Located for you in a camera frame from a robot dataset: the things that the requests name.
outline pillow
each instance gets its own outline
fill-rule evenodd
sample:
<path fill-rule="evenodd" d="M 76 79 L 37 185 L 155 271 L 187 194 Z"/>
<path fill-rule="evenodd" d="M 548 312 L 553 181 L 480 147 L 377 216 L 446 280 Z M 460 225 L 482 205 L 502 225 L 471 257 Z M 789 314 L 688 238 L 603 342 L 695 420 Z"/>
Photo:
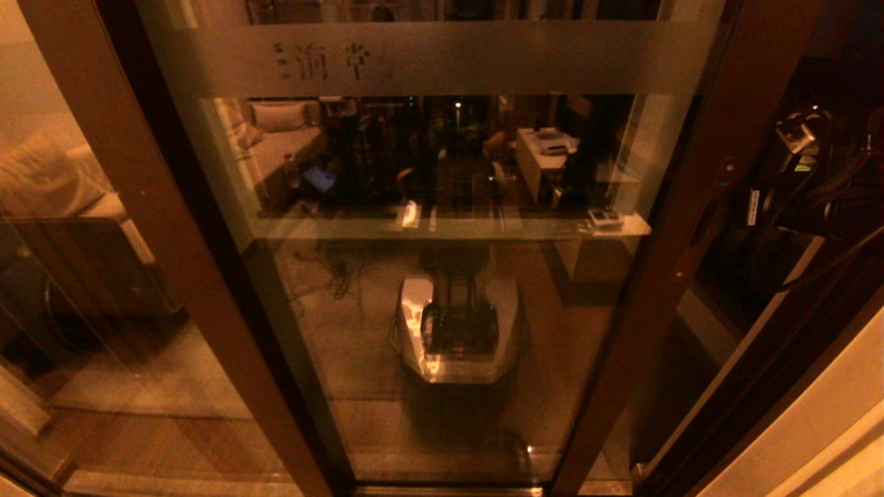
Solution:
<path fill-rule="evenodd" d="M 296 131 L 307 124 L 307 105 L 304 102 L 286 105 L 252 104 L 255 124 L 270 133 Z"/>
<path fill-rule="evenodd" d="M 80 145 L 65 152 L 65 160 L 68 167 L 72 167 L 75 171 L 80 172 L 80 176 L 84 180 L 95 183 L 105 192 L 112 192 L 113 187 L 111 181 L 104 174 L 104 169 L 98 164 L 98 159 L 92 153 L 92 148 L 88 145 Z"/>
<path fill-rule="evenodd" d="M 264 132 L 247 122 L 240 124 L 233 130 L 233 133 L 236 137 L 236 144 L 243 151 L 251 149 L 264 139 Z"/>
<path fill-rule="evenodd" d="M 1 156 L 0 208 L 4 213 L 37 218 L 74 216 L 107 193 L 80 170 L 81 161 L 67 158 L 46 134 L 36 134 Z"/>
<path fill-rule="evenodd" d="M 230 126 L 229 129 L 236 129 L 245 121 L 242 116 L 242 110 L 240 109 L 240 106 L 236 103 L 236 99 L 216 98 L 215 106 L 218 109 L 218 113 L 223 113 L 222 119 L 227 118 L 228 126 Z"/>

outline floor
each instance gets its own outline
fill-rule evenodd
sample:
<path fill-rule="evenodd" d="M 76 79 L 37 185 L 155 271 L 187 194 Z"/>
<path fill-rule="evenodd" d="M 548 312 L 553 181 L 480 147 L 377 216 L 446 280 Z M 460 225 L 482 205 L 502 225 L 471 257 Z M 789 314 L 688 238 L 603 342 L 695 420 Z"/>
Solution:
<path fill-rule="evenodd" d="M 51 420 L 19 456 L 89 495 L 297 493 L 186 315 L 122 322 L 105 345 L 29 382 Z"/>
<path fill-rule="evenodd" d="M 279 247 L 292 312 L 359 479 L 552 477 L 613 307 L 564 305 L 541 244 L 489 250 L 483 278 L 516 279 L 529 333 L 504 378 L 455 386 L 425 383 L 387 342 L 400 283 L 422 272 L 419 248 Z M 343 290 L 340 274 L 351 275 Z"/>

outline sofa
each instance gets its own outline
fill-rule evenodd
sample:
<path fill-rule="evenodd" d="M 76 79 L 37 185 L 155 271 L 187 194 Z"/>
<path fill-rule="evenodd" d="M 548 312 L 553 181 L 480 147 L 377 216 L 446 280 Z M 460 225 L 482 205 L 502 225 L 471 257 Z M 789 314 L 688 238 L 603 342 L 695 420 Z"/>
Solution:
<path fill-rule="evenodd" d="M 217 98 L 215 106 L 247 188 L 262 211 L 278 210 L 299 182 L 301 164 L 327 147 L 320 103 Z"/>
<path fill-rule="evenodd" d="M 2 224 L 88 317 L 169 316 L 180 304 L 92 149 L 38 132 L 0 154 Z"/>

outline chinese characters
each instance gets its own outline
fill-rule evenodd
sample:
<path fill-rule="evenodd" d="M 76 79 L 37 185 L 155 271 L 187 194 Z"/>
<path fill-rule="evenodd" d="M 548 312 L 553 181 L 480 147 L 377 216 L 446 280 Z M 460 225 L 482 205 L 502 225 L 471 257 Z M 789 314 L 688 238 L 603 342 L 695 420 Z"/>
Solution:
<path fill-rule="evenodd" d="M 295 78 L 301 81 L 325 81 L 328 80 L 330 72 L 335 72 L 334 65 L 331 69 L 329 67 L 329 58 L 326 56 L 324 46 L 307 43 L 294 45 L 292 48 L 293 50 L 288 50 L 284 43 L 273 43 L 275 65 L 281 80 Z M 371 53 L 365 46 L 358 42 L 350 43 L 339 53 L 343 55 L 343 61 L 346 63 L 346 66 L 342 65 L 340 70 L 343 73 L 346 69 L 347 79 L 370 79 L 366 67 L 370 65 Z"/>

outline wooden door frame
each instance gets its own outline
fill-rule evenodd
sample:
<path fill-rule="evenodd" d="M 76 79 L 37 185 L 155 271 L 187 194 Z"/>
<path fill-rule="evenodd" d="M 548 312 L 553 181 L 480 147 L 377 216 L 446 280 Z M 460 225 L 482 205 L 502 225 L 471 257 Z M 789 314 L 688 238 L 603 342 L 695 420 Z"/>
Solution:
<path fill-rule="evenodd" d="M 823 246 L 821 265 L 843 247 Z M 856 338 L 884 304 L 884 239 L 786 294 L 636 495 L 696 495 Z"/>
<path fill-rule="evenodd" d="M 19 2 L 95 155 L 301 490 L 348 493 L 355 483 L 352 471 L 334 464 L 314 433 L 304 393 L 278 350 L 270 319 L 255 305 L 256 290 L 212 200 L 133 4 Z M 721 195 L 718 183 L 739 183 L 748 175 L 822 4 L 752 0 L 743 5 L 677 180 L 584 393 L 549 489 L 553 494 L 577 493 L 641 378 L 634 365 L 648 363 L 659 349 L 715 235 L 714 230 L 700 233 L 700 242 L 691 245 L 699 219 Z M 108 18 L 113 26 L 103 24 Z M 765 77 L 754 77 L 760 73 Z"/>
<path fill-rule="evenodd" d="M 553 495 L 574 495 L 580 489 L 642 379 L 644 369 L 636 365 L 651 363 L 658 353 L 678 302 L 718 234 L 714 228 L 723 216 L 724 194 L 747 180 L 771 133 L 774 114 L 823 3 L 732 3 L 742 4 L 742 11 L 596 363 Z"/>

